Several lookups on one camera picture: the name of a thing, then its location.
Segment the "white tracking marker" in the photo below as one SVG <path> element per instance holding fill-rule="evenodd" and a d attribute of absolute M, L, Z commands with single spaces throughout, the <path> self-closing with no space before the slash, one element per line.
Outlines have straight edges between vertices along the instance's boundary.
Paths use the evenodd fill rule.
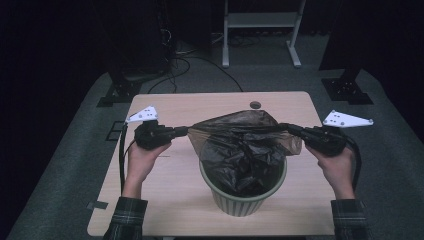
<path fill-rule="evenodd" d="M 156 109 L 153 106 L 148 106 L 147 108 L 141 110 L 140 112 L 131 115 L 127 118 L 126 122 L 137 122 L 137 121 L 151 121 L 157 120 L 158 114 Z"/>
<path fill-rule="evenodd" d="M 330 114 L 328 114 L 328 116 L 322 123 L 326 126 L 348 128 L 371 126 L 374 124 L 374 121 L 372 119 L 359 118 L 348 114 L 339 113 L 333 110 Z"/>

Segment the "black cable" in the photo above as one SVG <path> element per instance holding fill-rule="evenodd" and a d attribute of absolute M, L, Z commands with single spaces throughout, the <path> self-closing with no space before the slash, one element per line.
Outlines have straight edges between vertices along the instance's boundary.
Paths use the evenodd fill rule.
<path fill-rule="evenodd" d="M 161 83 L 163 83 L 163 82 L 165 82 L 165 81 L 167 81 L 167 80 L 169 80 L 169 79 L 171 79 L 171 78 L 179 77 L 179 76 L 181 76 L 181 75 L 185 74 L 186 72 L 188 72 L 188 70 L 190 69 L 190 63 L 189 63 L 187 60 L 182 59 L 182 58 L 176 58 L 176 59 L 178 59 L 178 60 L 182 60 L 182 61 L 186 62 L 186 63 L 187 63 L 187 69 L 186 69 L 186 70 L 184 70 L 182 73 L 179 73 L 179 74 L 177 74 L 177 75 L 174 75 L 174 74 L 172 73 L 172 71 L 171 71 L 172 77 L 168 77 L 168 78 L 162 79 L 161 81 L 157 82 L 155 85 L 153 85 L 153 86 L 149 89 L 149 91 L 147 91 L 147 94 L 150 94 L 150 92 L 153 90 L 153 88 L 155 88 L 157 85 L 159 85 L 159 84 L 161 84 Z"/>
<path fill-rule="evenodd" d="M 238 88 L 240 89 L 240 92 L 244 92 L 243 89 L 241 88 L 240 84 L 237 82 L 237 80 L 231 76 L 229 73 L 227 73 L 224 69 L 222 69 L 220 66 L 218 66 L 216 63 L 205 59 L 205 58 L 201 58 L 201 57 L 185 57 L 185 58 L 196 58 L 196 59 L 201 59 L 203 61 L 209 62 L 210 64 L 214 65 L 215 67 L 217 67 L 219 70 L 221 70 L 221 72 L 225 73 L 225 75 L 227 75 L 229 78 L 231 78 L 238 86 Z"/>
<path fill-rule="evenodd" d="M 169 81 L 172 83 L 172 85 L 174 85 L 174 91 L 172 93 L 177 93 L 178 86 L 175 82 L 175 76 L 174 76 L 174 73 L 172 71 L 171 71 L 171 75 L 172 75 L 172 78 L 169 79 Z"/>
<path fill-rule="evenodd" d="M 125 166 L 125 153 L 124 153 L 124 147 L 125 147 L 125 137 L 127 135 L 127 129 L 128 124 L 127 122 L 124 123 L 122 126 L 122 132 L 121 132 L 121 139 L 119 141 L 119 177 L 121 180 L 121 194 L 124 190 L 124 184 L 125 184 L 125 172 L 124 172 L 124 166 Z"/>
<path fill-rule="evenodd" d="M 126 150 L 126 151 L 125 151 L 125 153 L 124 153 L 124 158 L 125 158 L 125 156 L 127 156 L 128 150 L 130 150 L 130 147 L 131 147 L 134 143 L 135 143 L 135 140 L 132 140 L 132 141 L 130 142 L 130 145 L 128 145 L 127 150 Z"/>
<path fill-rule="evenodd" d="M 244 35 L 245 35 L 245 33 L 243 33 L 243 36 L 234 36 L 234 37 L 230 38 L 228 46 L 233 47 L 233 48 L 248 48 L 248 47 L 251 47 L 251 46 L 256 45 L 256 44 L 261 42 L 260 36 L 255 36 L 258 39 L 258 41 L 255 42 L 251 38 L 245 37 Z"/>
<path fill-rule="evenodd" d="M 192 53 L 194 53 L 198 50 L 199 49 L 191 49 L 191 50 L 188 50 L 188 51 L 185 51 L 185 52 L 177 52 L 177 56 L 178 57 L 186 56 L 186 55 L 192 54 Z"/>
<path fill-rule="evenodd" d="M 361 153 L 359 152 L 359 147 L 356 144 L 356 142 L 348 136 L 345 136 L 345 137 L 348 144 L 353 148 L 353 151 L 355 153 L 356 164 L 355 164 L 355 172 L 353 174 L 353 180 L 352 180 L 353 191 L 355 191 L 356 186 L 358 185 L 359 174 L 361 173 L 361 168 L 362 168 Z"/>

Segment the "wooden table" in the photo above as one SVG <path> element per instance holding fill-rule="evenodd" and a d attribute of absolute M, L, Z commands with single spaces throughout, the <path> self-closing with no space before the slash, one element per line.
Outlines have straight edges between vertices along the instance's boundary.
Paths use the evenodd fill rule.
<path fill-rule="evenodd" d="M 304 127 L 321 126 L 314 105 L 305 92 L 246 92 L 137 95 L 129 114 L 154 106 L 159 123 L 170 127 L 194 123 L 250 109 L 258 101 L 278 122 Z M 128 144 L 140 123 L 130 123 Z M 294 236 L 332 235 L 330 200 L 334 194 L 317 160 L 305 149 L 287 157 L 286 179 L 281 188 L 247 217 L 233 217 L 214 203 L 210 188 L 200 175 L 199 160 L 188 137 L 173 140 L 156 161 L 143 183 L 142 198 L 149 201 L 145 236 Z M 112 157 L 88 233 L 103 235 L 120 195 L 118 146 Z"/>

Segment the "white shelf frame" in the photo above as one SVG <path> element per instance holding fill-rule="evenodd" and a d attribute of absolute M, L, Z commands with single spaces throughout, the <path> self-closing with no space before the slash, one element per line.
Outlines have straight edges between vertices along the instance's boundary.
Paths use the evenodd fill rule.
<path fill-rule="evenodd" d="M 229 13 L 228 0 L 225 0 L 224 12 L 224 44 L 222 47 L 222 66 L 230 66 L 228 49 L 228 29 L 230 28 L 261 28 L 261 27 L 293 27 L 293 34 L 290 40 L 286 41 L 290 57 L 295 68 L 300 68 L 299 56 L 294 47 L 300 23 L 302 22 L 303 10 L 306 0 L 300 0 L 297 12 L 277 12 L 277 13 Z"/>

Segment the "small round object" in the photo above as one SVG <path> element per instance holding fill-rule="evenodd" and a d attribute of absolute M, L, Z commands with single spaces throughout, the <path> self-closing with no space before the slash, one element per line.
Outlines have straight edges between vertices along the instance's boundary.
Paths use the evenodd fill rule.
<path fill-rule="evenodd" d="M 261 103 L 260 102 L 258 102 L 258 101 L 253 101 L 253 102 L 251 102 L 250 103 L 250 107 L 252 108 L 252 109 L 260 109 L 261 108 Z"/>

